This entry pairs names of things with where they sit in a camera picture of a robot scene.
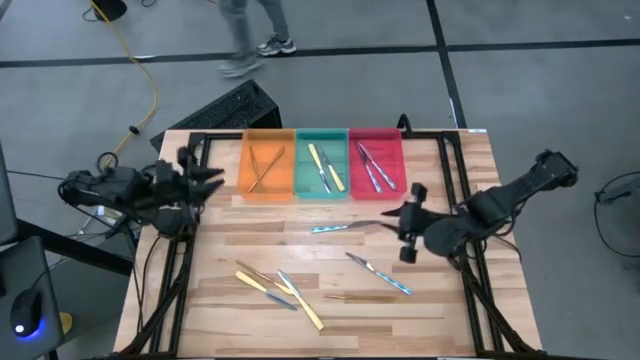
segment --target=sneaker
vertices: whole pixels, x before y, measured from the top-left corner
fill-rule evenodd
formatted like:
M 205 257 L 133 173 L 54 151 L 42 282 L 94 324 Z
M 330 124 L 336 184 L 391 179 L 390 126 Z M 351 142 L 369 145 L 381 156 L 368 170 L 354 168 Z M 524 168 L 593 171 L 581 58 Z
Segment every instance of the sneaker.
M 266 43 L 257 47 L 258 54 L 262 56 L 273 56 L 279 53 L 291 54 L 296 50 L 298 49 L 296 49 L 296 45 L 291 38 L 288 38 L 287 41 L 280 41 L 275 35 L 271 36 L 271 39 Z
M 218 71 L 224 77 L 235 78 L 259 68 L 263 63 L 264 61 L 255 56 L 255 54 L 234 56 L 229 60 L 223 61 L 222 65 L 218 67 Z

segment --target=yellow cable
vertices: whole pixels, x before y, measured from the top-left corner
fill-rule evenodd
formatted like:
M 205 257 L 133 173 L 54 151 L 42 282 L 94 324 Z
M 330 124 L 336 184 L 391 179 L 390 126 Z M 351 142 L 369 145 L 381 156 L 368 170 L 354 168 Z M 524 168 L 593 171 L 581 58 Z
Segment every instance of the yellow cable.
M 122 35 L 120 35 L 118 30 L 116 30 L 115 26 L 113 26 L 111 21 L 109 21 L 109 19 L 104 14 L 104 12 L 102 12 L 102 10 L 98 7 L 98 5 L 96 5 L 96 3 L 93 0 L 89 0 L 89 1 L 91 2 L 91 6 L 100 14 L 100 16 L 102 16 L 102 19 L 107 23 L 107 25 L 109 26 L 111 31 L 113 31 L 113 33 L 116 34 L 116 36 L 118 37 L 118 40 L 120 40 L 120 45 L 122 45 L 122 48 L 127 53 L 127 57 L 129 58 L 129 61 L 131 61 L 132 63 L 138 65 L 140 67 L 140 69 L 142 69 L 142 71 L 144 71 L 144 73 L 147 74 L 147 77 L 149 78 L 149 81 L 151 82 L 151 86 L 153 87 L 153 106 L 151 107 L 151 110 L 149 110 L 147 115 L 144 117 L 144 119 L 142 119 L 142 121 L 140 121 L 139 123 L 136 124 L 136 128 L 140 129 L 141 126 L 144 126 L 144 124 L 146 124 L 149 121 L 149 119 L 151 118 L 153 113 L 156 112 L 156 108 L 158 107 L 158 88 L 156 87 L 156 82 L 155 82 L 155 80 L 153 80 L 153 77 L 151 76 L 149 71 L 144 66 L 142 66 L 142 64 L 140 64 L 138 62 L 138 60 L 136 60 L 131 55 L 131 51 L 129 51 L 129 47 L 127 46 L 127 43 L 124 42 L 124 39 L 122 38 Z M 116 149 L 113 151 L 114 153 L 117 154 L 122 149 L 124 144 L 131 137 L 131 134 L 132 133 L 129 132 L 124 138 L 122 138 L 122 140 L 120 140 L 120 143 L 118 144 L 118 146 L 116 146 Z M 109 164 L 111 163 L 111 157 L 106 156 L 105 160 L 103 161 L 103 163 L 104 164 L 101 165 L 103 168 L 109 166 Z

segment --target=person's leg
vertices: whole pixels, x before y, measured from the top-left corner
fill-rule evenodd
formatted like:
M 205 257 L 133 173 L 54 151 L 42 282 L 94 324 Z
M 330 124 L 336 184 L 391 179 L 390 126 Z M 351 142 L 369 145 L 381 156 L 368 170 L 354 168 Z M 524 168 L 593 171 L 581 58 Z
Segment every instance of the person's leg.
M 258 54 L 262 56 L 275 55 L 278 53 L 292 53 L 296 51 L 296 46 L 289 36 L 287 19 L 282 10 L 280 0 L 258 0 L 273 24 L 273 36 L 266 43 L 258 46 Z
M 239 55 L 252 53 L 251 34 L 246 14 L 247 0 L 220 0 L 218 9 L 227 21 L 236 52 Z
M 218 8 L 227 21 L 237 52 L 231 60 L 224 61 L 218 70 L 226 77 L 242 76 L 262 65 L 251 44 L 246 15 L 247 0 L 220 0 Z

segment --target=concrete floor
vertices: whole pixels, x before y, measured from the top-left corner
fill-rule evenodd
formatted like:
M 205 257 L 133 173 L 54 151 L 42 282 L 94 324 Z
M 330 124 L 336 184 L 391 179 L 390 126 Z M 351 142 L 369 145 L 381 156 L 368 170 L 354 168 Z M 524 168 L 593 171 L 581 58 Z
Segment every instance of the concrete floor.
M 206 0 L 160 0 L 148 9 L 127 3 L 129 12 L 114 24 L 136 55 L 231 50 L 225 24 Z M 264 39 L 269 22 L 250 3 L 255 38 Z M 422 0 L 283 3 L 301 49 L 435 44 Z M 640 38 L 635 0 L 438 0 L 436 5 L 448 44 Z M 81 19 L 87 7 L 84 0 L 13 1 L 0 20 L 0 62 L 123 56 L 104 24 Z M 576 187 L 532 199 L 515 230 L 545 349 L 636 358 L 640 262 L 620 258 L 600 243 L 592 201 L 608 179 L 640 167 L 635 151 L 640 47 L 449 56 L 467 124 L 489 130 L 503 181 L 528 169 L 545 148 L 563 151 L 581 169 Z M 242 81 L 222 79 L 217 66 L 216 61 L 147 66 L 160 92 L 158 112 L 127 145 L 123 164 L 152 162 L 157 154 L 148 138 Z M 270 59 L 252 77 L 279 104 L 285 127 L 393 126 L 402 112 L 414 127 L 454 127 L 435 52 Z M 7 163 L 12 170 L 54 176 L 92 169 L 97 155 L 142 119 L 151 96 L 144 74 L 132 65 L 0 68 L 0 137 Z M 10 180 L 25 220 L 62 234 L 84 221 L 58 200 L 55 181 L 14 175 Z M 603 232 L 626 252 L 640 253 L 640 229 L 632 218 L 637 210 L 633 201 L 601 210 Z M 126 253 L 118 241 L 101 246 Z M 61 307 L 82 314 L 76 329 L 83 336 L 61 348 L 62 359 L 111 351 L 126 282 L 86 269 L 68 262 L 54 274 Z M 98 285 L 113 291 L 97 297 Z M 81 309 L 96 301 L 103 304 L 100 311 Z

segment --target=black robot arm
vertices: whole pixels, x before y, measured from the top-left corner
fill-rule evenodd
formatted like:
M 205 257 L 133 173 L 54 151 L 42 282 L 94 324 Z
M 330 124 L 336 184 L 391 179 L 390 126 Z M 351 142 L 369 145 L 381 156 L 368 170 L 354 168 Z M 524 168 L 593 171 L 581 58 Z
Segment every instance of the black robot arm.
M 482 241 L 503 226 L 515 221 L 526 201 L 540 191 L 573 186 L 578 169 L 559 152 L 546 150 L 536 157 L 535 165 L 524 175 L 504 186 L 479 191 L 456 205 L 454 214 L 440 214 L 422 208 L 427 189 L 413 184 L 414 202 L 383 215 L 399 216 L 399 226 L 388 226 L 407 243 L 400 259 L 414 263 L 416 239 L 424 238 L 429 251 L 440 256 L 456 256 L 469 241 Z
M 186 147 L 178 150 L 178 163 L 182 172 L 164 160 L 142 171 L 118 166 L 117 161 L 114 167 L 99 168 L 97 176 L 88 170 L 74 171 L 59 185 L 58 194 L 71 206 L 103 205 L 175 238 L 194 217 L 193 208 L 203 206 L 224 183 L 207 183 L 223 170 L 196 166 L 195 156 Z

